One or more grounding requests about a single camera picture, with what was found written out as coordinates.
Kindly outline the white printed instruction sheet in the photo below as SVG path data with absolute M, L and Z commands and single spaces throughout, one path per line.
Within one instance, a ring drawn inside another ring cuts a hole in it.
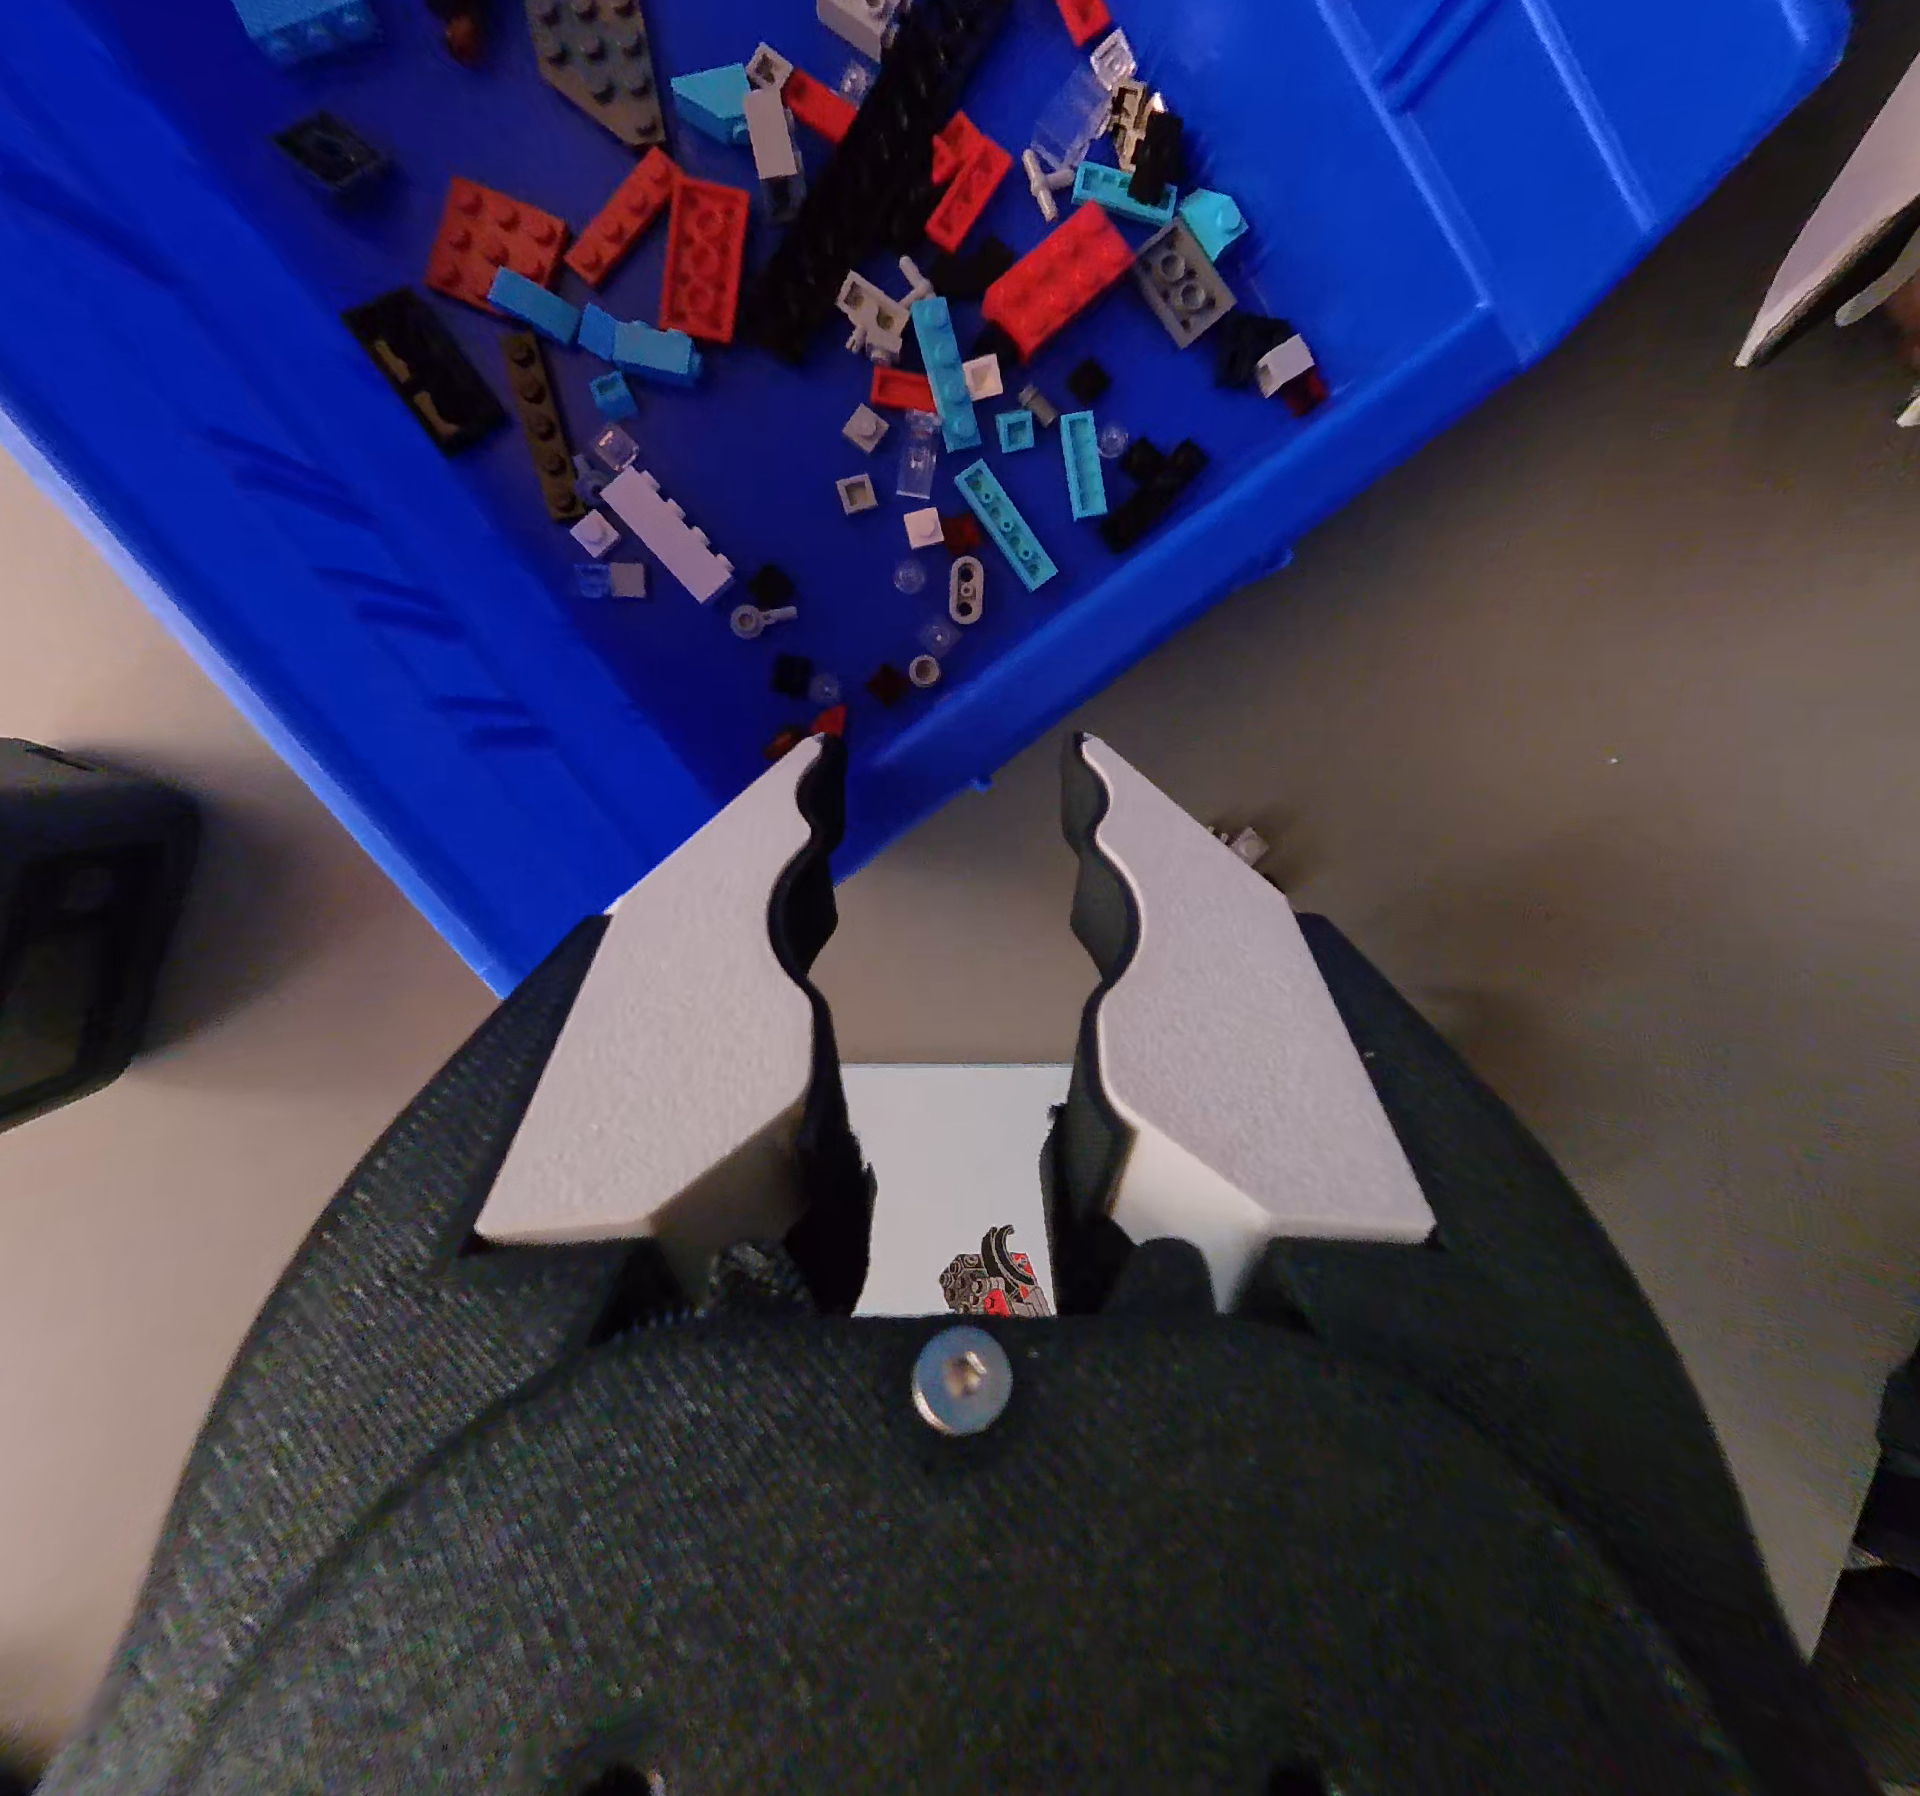
M 857 1315 L 1049 1319 L 1044 1153 L 1066 1065 L 847 1065 L 878 1201 Z

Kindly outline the large blue plastic bin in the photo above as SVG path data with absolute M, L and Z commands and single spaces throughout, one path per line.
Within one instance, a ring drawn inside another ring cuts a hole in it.
M 915 0 L 915 7 L 940 0 Z M 1236 199 L 1235 321 L 1279 317 L 1331 398 L 1294 419 L 1178 350 L 1131 269 L 1015 368 L 1054 401 L 1081 362 L 1186 484 L 1125 553 L 1069 510 L 1056 436 L 982 448 L 1052 580 L 987 537 L 987 617 L 929 695 L 893 425 L 836 292 L 902 292 L 889 232 L 766 347 L 790 230 L 749 151 L 676 120 L 688 179 L 746 198 L 736 335 L 689 389 L 638 387 L 638 465 L 732 585 L 700 605 L 581 593 L 597 562 L 543 510 L 503 321 L 436 294 L 455 179 L 578 241 L 638 165 L 541 80 L 521 0 L 466 70 L 423 0 L 5 0 L 5 426 L 137 562 L 279 747 L 491 986 L 676 848 L 821 695 L 852 715 L 847 870 L 1258 582 L 1323 515 L 1553 347 L 1836 63 L 1846 0 L 1107 0 Z M 766 45 L 836 84 L 815 0 L 641 0 L 658 82 Z

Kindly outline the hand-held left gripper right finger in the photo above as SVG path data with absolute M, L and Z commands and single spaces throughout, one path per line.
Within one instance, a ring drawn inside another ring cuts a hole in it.
M 1434 1211 L 1307 934 L 1260 871 L 1089 733 L 1061 752 L 1069 925 L 1094 969 L 1044 1156 L 1054 1290 L 1200 1254 L 1235 1307 L 1276 1239 L 1420 1245 Z

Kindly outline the pile of mixed toy bricks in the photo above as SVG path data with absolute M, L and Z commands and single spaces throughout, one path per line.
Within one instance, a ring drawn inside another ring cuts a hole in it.
M 486 178 L 564 199 L 568 247 L 581 256 L 571 288 L 638 304 L 641 274 L 657 272 L 652 321 L 707 354 L 709 378 L 644 429 L 644 455 L 665 461 L 670 486 L 698 492 L 695 515 L 736 556 L 736 599 L 765 560 L 799 576 L 802 642 L 773 666 L 765 703 L 751 654 L 724 652 L 686 597 L 652 626 L 589 622 L 589 642 L 613 660 L 643 723 L 713 775 L 739 772 L 761 727 L 827 710 L 827 678 L 842 680 L 858 799 L 878 823 L 879 800 L 982 789 L 1225 591 L 1279 568 L 1366 476 L 1383 364 L 1358 276 L 1369 230 L 1347 207 L 1374 195 L 1374 178 L 1360 171 L 1333 56 L 1292 0 L 1137 7 L 1189 118 L 1168 187 L 1191 199 L 1219 176 L 1263 232 L 1260 256 L 1236 266 L 1241 302 L 1186 354 L 1120 294 L 1147 274 L 1147 250 L 1200 247 L 1198 223 L 1152 223 L 1073 190 L 1056 194 L 1054 223 L 1019 223 L 1013 198 L 980 187 L 1069 65 L 1060 18 L 1041 0 L 909 0 L 845 116 L 827 108 L 826 74 L 800 65 L 782 105 L 800 130 L 806 190 L 792 223 L 761 224 L 746 223 L 749 145 L 698 130 L 695 105 L 667 116 L 667 70 L 728 65 L 763 28 L 799 41 L 800 0 L 375 0 L 382 41 L 293 74 L 408 145 L 412 187 L 346 199 L 351 224 L 303 223 L 293 191 L 248 171 L 251 216 L 280 230 L 297 272 L 347 298 L 347 333 L 363 328 L 367 343 L 420 308 L 427 330 L 446 328 L 457 295 L 484 310 L 486 288 L 453 266 L 478 251 L 481 224 L 506 216 L 478 195 Z M 1103 441 L 1109 508 L 1082 522 L 1040 460 L 993 458 L 1054 564 L 1017 594 L 996 525 L 948 484 L 979 480 L 1000 440 L 942 450 L 940 400 L 923 396 L 944 550 L 986 552 L 987 594 L 1002 597 L 962 674 L 931 688 L 906 674 L 924 652 L 911 599 L 881 594 L 906 545 L 881 538 L 878 514 L 827 511 L 829 412 L 878 335 L 847 356 L 827 343 L 852 335 L 839 308 L 855 300 L 852 272 L 896 254 L 945 302 L 942 386 L 962 358 L 993 356 L 1017 386 L 1049 387 L 1098 425 L 1122 415 L 1129 432 L 1125 450 Z

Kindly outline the beige desk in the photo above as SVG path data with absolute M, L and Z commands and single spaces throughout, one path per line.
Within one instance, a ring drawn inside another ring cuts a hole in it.
M 1879 321 L 1733 352 L 1915 10 L 1859 0 L 1549 361 L 1077 715 L 1533 1127 L 1803 1643 L 1915 1330 L 1915 432 Z M 12 458 L 3 515 L 5 727 L 207 810 L 155 1054 L 5 1137 L 5 1729 L 51 1748 L 257 1306 L 492 999 Z

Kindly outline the black box device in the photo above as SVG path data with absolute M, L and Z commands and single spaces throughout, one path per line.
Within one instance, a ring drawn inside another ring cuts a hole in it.
M 202 817 L 149 775 L 3 743 L 3 1129 L 115 1083 L 151 1022 Z

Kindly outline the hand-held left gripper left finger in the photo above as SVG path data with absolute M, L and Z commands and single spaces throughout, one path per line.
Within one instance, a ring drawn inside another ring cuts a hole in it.
M 606 908 L 478 1239 L 646 1239 L 689 1296 L 765 1244 L 821 1312 L 852 1315 L 878 1180 L 813 981 L 847 770 L 842 734 L 804 734 Z

